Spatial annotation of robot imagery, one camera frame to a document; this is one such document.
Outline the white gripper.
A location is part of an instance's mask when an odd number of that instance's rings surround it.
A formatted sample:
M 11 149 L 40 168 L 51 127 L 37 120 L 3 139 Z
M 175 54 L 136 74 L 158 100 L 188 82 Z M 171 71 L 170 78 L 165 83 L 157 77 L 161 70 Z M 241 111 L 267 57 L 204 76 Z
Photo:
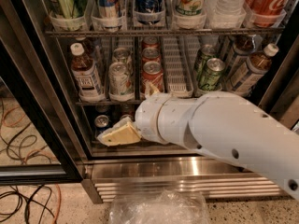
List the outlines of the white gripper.
M 99 134 L 97 140 L 108 147 L 138 143 L 141 136 L 151 142 L 165 143 L 159 133 L 158 118 L 161 108 L 170 95 L 159 92 L 152 82 L 147 82 L 145 97 L 148 99 L 144 100 L 136 110 L 135 124 L 129 119 L 122 119 L 112 128 Z

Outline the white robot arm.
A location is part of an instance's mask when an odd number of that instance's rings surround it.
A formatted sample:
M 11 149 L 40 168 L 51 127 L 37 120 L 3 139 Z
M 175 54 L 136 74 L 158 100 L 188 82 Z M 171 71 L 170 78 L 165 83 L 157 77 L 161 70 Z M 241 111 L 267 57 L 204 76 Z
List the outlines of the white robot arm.
M 97 135 L 109 147 L 142 139 L 172 143 L 268 178 L 299 200 L 299 135 L 245 98 L 226 91 L 182 99 L 156 92 Z

